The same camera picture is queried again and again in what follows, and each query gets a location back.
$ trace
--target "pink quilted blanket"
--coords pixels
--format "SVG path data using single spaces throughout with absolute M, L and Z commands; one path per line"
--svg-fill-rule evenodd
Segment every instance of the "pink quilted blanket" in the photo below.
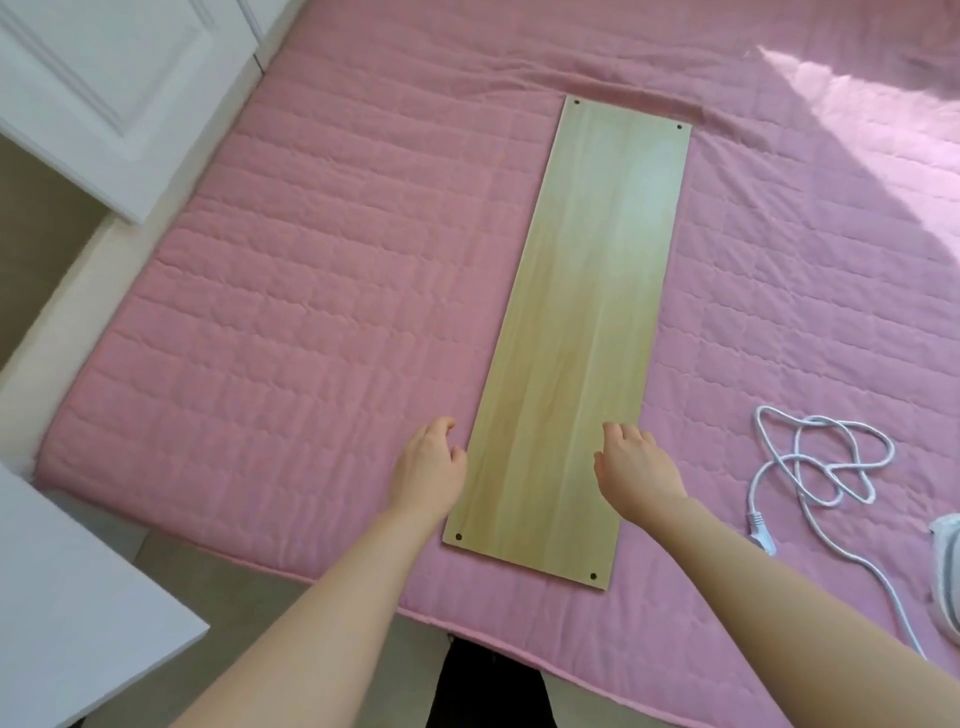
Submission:
M 960 11 L 937 0 L 318 0 L 78 377 L 38 477 L 313 579 L 420 423 L 477 409 L 565 93 L 695 125 L 642 424 L 745 529 L 751 413 L 868 422 L 879 502 L 823 516 L 928 654 L 960 511 Z M 785 563 L 892 632 L 873 577 L 760 506 Z M 686 726 L 785 719 L 647 536 L 600 593 L 441 546 L 403 614 Z

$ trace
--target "left arm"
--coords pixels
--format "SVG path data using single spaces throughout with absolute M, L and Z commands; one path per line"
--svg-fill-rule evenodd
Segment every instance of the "left arm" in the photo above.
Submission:
M 349 728 L 407 574 L 463 489 L 451 418 L 422 427 L 396 462 L 390 507 L 173 728 Z

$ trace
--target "tile floor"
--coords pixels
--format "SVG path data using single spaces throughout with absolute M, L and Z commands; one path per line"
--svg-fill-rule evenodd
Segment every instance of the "tile floor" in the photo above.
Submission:
M 0 136 L 0 368 L 107 209 Z
M 197 644 L 98 709 L 84 728 L 165 728 L 304 587 L 151 533 L 134 563 L 210 624 Z M 396 617 L 357 728 L 422 728 L 446 654 L 440 630 Z M 665 725 L 545 675 L 559 728 Z

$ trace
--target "white cable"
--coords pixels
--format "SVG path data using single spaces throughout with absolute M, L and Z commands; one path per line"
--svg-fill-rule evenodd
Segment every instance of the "white cable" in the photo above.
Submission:
M 784 454 L 777 452 L 777 448 L 774 447 L 773 442 L 771 442 L 770 436 L 767 434 L 766 427 L 763 424 L 763 415 L 766 413 L 780 417 L 796 427 L 793 435 L 793 452 Z M 870 477 L 867 476 L 867 473 L 888 465 L 890 461 L 894 459 L 894 453 L 896 451 L 894 448 L 894 441 L 875 427 L 870 427 L 869 425 L 864 425 L 863 423 L 849 422 L 847 420 L 832 420 L 829 417 L 822 417 L 820 415 L 798 419 L 796 417 L 791 417 L 785 412 L 781 412 L 776 407 L 771 407 L 766 404 L 762 404 L 754 411 L 754 422 L 756 424 L 756 429 L 760 433 L 760 437 L 763 440 L 763 445 L 767 448 L 767 451 L 769 451 L 770 456 L 773 459 L 764 463 L 756 472 L 753 481 L 750 483 L 750 490 L 747 493 L 747 519 L 750 524 L 750 538 L 756 541 L 760 547 L 771 556 L 777 553 L 777 546 L 774 544 L 774 540 L 770 536 L 770 531 L 767 530 L 767 526 L 763 522 L 763 516 L 761 516 L 760 512 L 756 510 L 756 487 L 759 485 L 761 478 L 767 473 L 767 471 L 775 466 L 779 466 L 783 471 L 783 474 L 789 478 L 789 480 L 793 483 L 794 488 L 796 488 L 797 500 L 800 502 L 800 507 L 804 511 L 806 522 L 809 523 L 813 532 L 828 546 L 831 551 L 845 559 L 849 559 L 850 561 L 859 564 L 876 577 L 876 579 L 880 582 L 880 585 L 890 596 L 890 601 L 893 603 L 894 609 L 897 612 L 900 625 L 903 627 L 903 631 L 906 633 L 909 641 L 913 644 L 913 648 L 920 653 L 921 657 L 926 659 L 924 649 L 920 647 L 920 642 L 917 640 L 917 636 L 914 634 L 913 627 L 910 626 L 910 620 L 907 618 L 906 612 L 903 610 L 903 604 L 900 602 L 900 598 L 897 596 L 897 592 L 894 590 L 890 580 L 887 579 L 880 569 L 862 556 L 857 556 L 855 553 L 850 553 L 849 551 L 846 551 L 838 546 L 835 542 L 831 541 L 827 534 L 824 533 L 823 529 L 820 527 L 820 524 L 817 523 L 816 519 L 813 518 L 813 513 L 810 510 L 811 503 L 814 503 L 822 508 L 836 508 L 840 505 L 841 501 L 843 501 L 844 495 L 850 496 L 854 500 L 866 505 L 873 503 L 876 500 L 876 489 L 874 488 L 874 484 L 871 482 Z M 800 449 L 801 436 L 803 435 L 805 429 L 815 427 L 836 427 L 839 429 L 847 438 L 852 455 L 852 462 L 831 463 L 828 465 L 815 457 L 802 453 Z M 856 443 L 856 438 L 853 436 L 853 430 L 861 430 L 880 440 L 884 447 L 886 447 L 886 455 L 881 460 L 877 460 L 873 463 L 863 462 L 860 459 L 860 448 Z M 801 465 L 804 464 L 820 471 L 833 485 L 834 496 L 832 498 L 824 500 L 823 498 L 814 496 L 809 490 L 806 489 L 804 486 L 803 477 L 801 475 Z M 840 471 L 854 471 L 857 474 L 857 477 L 860 479 L 864 495 L 857 493 L 856 490 L 840 480 L 840 478 L 836 476 L 836 473 Z

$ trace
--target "white cabinet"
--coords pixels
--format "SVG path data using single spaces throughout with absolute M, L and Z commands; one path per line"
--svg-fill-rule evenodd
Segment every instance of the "white cabinet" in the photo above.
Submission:
M 71 725 L 204 632 L 0 464 L 0 723 Z
M 286 8 L 288 0 L 237 0 L 243 14 L 250 22 L 251 30 L 262 41 Z
M 237 0 L 0 0 L 0 132 L 143 222 L 255 45 Z

